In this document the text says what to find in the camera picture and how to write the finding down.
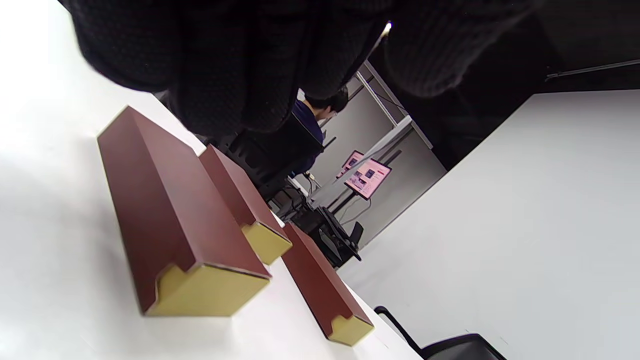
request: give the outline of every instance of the brown wooden block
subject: brown wooden block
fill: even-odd
[[[291,242],[246,172],[211,145],[200,161],[260,260],[270,265],[287,252]]]
[[[132,108],[98,145],[144,314],[228,316],[268,284],[188,145]]]
[[[282,256],[324,335],[353,346],[373,324],[316,243],[293,224],[284,227],[293,248]]]

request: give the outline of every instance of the black hair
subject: black hair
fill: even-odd
[[[349,92],[347,91],[347,87],[341,87],[338,92],[331,96],[329,99],[315,99],[313,97],[309,97],[305,95],[305,99],[314,109],[326,109],[327,106],[331,106],[331,110],[339,113],[347,107],[347,102],[349,102]]]

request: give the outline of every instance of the monitor screen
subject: monitor screen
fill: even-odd
[[[351,169],[358,161],[364,157],[359,151],[354,151],[342,166],[342,171],[336,176],[342,176],[347,170]],[[378,189],[382,181],[389,175],[391,168],[376,160],[369,159],[360,166],[344,184],[354,190],[363,198],[369,200],[371,195]]]

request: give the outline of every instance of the blue shirt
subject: blue shirt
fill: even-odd
[[[316,116],[313,111],[302,101],[296,100],[296,103],[293,105],[293,115],[295,115],[298,120],[309,130],[309,132],[318,140],[319,143],[324,142],[324,134],[322,134],[322,129],[316,120]],[[309,171],[314,163],[316,162],[316,157],[308,159],[304,164],[302,164],[299,168],[294,170],[294,175],[302,174],[303,172]]]

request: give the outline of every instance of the desk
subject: desk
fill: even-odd
[[[287,181],[289,183],[291,183],[293,186],[296,187],[296,189],[300,190],[300,192],[302,193],[302,195],[304,195],[305,197],[309,196],[309,192],[307,191],[307,189],[305,189],[298,180],[296,180],[296,178],[294,177],[290,177],[287,176]]]
[[[96,74],[57,1],[0,14],[0,359],[419,360],[359,298],[376,330],[325,340],[278,260],[233,318],[140,315],[95,137],[130,104],[195,151],[150,94]]]

